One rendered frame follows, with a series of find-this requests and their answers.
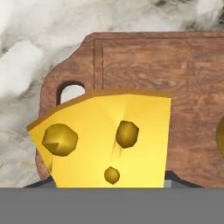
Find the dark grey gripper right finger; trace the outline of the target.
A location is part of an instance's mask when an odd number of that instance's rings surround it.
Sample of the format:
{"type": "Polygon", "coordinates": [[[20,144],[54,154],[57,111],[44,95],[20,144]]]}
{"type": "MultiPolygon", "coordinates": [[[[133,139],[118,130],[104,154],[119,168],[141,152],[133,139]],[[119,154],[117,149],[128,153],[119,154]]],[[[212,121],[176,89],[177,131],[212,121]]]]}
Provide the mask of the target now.
{"type": "Polygon", "coordinates": [[[200,185],[196,185],[192,182],[181,179],[173,171],[166,171],[164,175],[164,188],[200,188],[200,185]]]}

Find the yellow cheese wedge with holes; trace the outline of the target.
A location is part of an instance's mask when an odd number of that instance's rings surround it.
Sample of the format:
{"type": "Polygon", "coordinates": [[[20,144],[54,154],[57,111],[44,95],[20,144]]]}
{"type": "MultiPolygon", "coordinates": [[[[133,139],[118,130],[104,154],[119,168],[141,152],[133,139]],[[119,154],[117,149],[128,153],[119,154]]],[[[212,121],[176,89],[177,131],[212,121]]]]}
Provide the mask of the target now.
{"type": "Polygon", "coordinates": [[[59,188],[161,188],[171,102],[149,90],[95,91],[53,108],[27,130],[59,188]]]}

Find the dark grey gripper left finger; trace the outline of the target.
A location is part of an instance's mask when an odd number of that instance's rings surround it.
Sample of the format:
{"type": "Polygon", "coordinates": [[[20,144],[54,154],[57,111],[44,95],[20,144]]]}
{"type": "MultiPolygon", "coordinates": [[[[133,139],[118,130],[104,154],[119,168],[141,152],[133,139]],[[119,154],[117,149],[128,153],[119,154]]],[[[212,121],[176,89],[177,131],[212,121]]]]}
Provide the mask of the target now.
{"type": "Polygon", "coordinates": [[[39,181],[39,182],[30,184],[30,185],[27,186],[27,188],[33,188],[33,187],[56,188],[56,184],[51,178],[48,178],[46,180],[42,180],[42,181],[39,181]]]}

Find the brown potato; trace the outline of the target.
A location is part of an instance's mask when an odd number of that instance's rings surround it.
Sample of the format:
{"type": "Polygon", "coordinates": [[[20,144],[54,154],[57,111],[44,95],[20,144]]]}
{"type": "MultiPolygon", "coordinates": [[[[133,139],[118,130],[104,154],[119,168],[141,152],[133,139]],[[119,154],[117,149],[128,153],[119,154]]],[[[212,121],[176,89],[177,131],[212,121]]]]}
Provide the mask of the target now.
{"type": "Polygon", "coordinates": [[[224,116],[220,119],[216,128],[216,143],[220,154],[224,157],[224,116]]]}

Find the brown wooden cutting board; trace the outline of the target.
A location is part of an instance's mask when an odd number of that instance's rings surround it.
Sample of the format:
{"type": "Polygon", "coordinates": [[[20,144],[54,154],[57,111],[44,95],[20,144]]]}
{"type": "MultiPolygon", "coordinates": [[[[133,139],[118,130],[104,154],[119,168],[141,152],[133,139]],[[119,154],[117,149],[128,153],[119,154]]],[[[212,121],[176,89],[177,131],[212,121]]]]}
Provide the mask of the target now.
{"type": "Polygon", "coordinates": [[[171,92],[167,169],[200,186],[224,188],[215,135],[224,117],[224,32],[90,34],[46,76],[39,112],[59,104],[70,84],[171,92]]]}

